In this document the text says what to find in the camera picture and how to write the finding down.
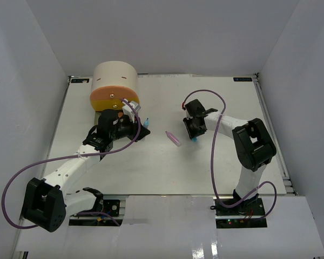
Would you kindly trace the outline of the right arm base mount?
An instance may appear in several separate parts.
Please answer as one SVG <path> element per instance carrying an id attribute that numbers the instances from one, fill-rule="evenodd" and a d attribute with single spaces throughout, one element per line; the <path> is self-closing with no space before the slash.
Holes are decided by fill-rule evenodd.
<path id="1" fill-rule="evenodd" d="M 241 203 L 234 208 L 225 208 L 216 200 L 210 209 L 215 212 L 217 229 L 267 228 L 265 208 L 261 198 Z"/>

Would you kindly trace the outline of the blue highlighter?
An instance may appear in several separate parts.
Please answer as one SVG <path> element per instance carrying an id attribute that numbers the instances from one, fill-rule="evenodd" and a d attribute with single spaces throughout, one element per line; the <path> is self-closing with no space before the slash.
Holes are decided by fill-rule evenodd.
<path id="1" fill-rule="evenodd" d="M 148 127 L 149 127 L 149 119 L 148 119 L 148 118 L 144 121 L 143 126 L 144 126 L 145 128 L 148 128 Z"/>

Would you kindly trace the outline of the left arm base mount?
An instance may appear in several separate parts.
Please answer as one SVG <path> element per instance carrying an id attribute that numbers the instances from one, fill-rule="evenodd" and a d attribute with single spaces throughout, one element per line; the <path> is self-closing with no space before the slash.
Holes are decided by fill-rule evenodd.
<path id="1" fill-rule="evenodd" d="M 83 226 L 83 227 L 119 227 L 125 214 L 125 200 L 106 199 L 103 201 L 102 213 L 107 213 L 117 224 L 108 216 L 103 214 L 89 214 L 72 216 L 69 220 L 70 226 Z"/>

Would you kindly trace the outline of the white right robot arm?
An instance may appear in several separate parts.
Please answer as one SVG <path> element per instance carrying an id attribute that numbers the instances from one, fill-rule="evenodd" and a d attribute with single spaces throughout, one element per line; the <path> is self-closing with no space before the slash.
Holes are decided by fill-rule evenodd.
<path id="1" fill-rule="evenodd" d="M 198 99 L 183 103 L 182 109 L 186 111 L 183 122 L 190 139 L 197 138 L 208 130 L 214 132 L 210 161 L 212 186 L 217 199 L 212 208 L 234 209 L 237 214 L 246 215 L 253 208 L 252 201 L 258 198 L 258 190 L 266 184 L 260 182 L 262 174 L 276 155 L 276 146 L 264 122 L 259 118 L 237 119 L 214 108 L 207 110 Z M 218 133 L 233 140 L 241 164 L 233 199 L 227 201 L 219 199 L 214 178 L 214 151 Z"/>

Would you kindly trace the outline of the orange top drawer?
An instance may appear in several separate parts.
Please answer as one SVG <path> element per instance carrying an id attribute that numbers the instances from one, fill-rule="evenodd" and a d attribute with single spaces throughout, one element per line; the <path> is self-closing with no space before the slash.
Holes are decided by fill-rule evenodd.
<path id="1" fill-rule="evenodd" d="M 90 100 L 106 100 L 106 99 L 127 99 L 127 100 L 139 100 L 136 92 L 125 86 L 102 86 L 92 91 Z"/>

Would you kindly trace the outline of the yellow drawer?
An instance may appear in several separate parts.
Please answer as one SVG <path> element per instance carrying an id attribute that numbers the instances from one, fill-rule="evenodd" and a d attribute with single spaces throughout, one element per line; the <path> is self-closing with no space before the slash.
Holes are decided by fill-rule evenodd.
<path id="1" fill-rule="evenodd" d="M 102 112 L 106 109 L 121 110 L 124 106 L 119 99 L 90 100 L 90 103 L 96 112 Z"/>

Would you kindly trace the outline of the grey bottom drawer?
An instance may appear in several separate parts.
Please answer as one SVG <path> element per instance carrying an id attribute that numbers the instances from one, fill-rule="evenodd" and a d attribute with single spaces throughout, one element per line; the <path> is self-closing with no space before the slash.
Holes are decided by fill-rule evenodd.
<path id="1" fill-rule="evenodd" d="M 101 112 L 95 112 L 95 116 L 94 116 L 94 125 L 98 125 L 99 124 L 99 118 L 101 116 Z"/>

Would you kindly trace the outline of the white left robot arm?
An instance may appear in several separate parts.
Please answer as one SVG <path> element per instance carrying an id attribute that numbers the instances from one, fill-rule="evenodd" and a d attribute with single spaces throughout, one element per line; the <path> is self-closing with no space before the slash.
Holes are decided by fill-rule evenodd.
<path id="1" fill-rule="evenodd" d="M 79 213 L 98 215 L 103 212 L 103 193 L 85 187 L 70 193 L 71 187 L 99 163 L 113 143 L 122 138 L 139 141 L 150 134 L 134 114 L 121 114 L 112 109 L 101 112 L 79 147 L 75 158 L 68 159 L 42 179 L 33 178 L 27 184 L 22 217 L 49 231 L 57 230 L 66 217 Z"/>

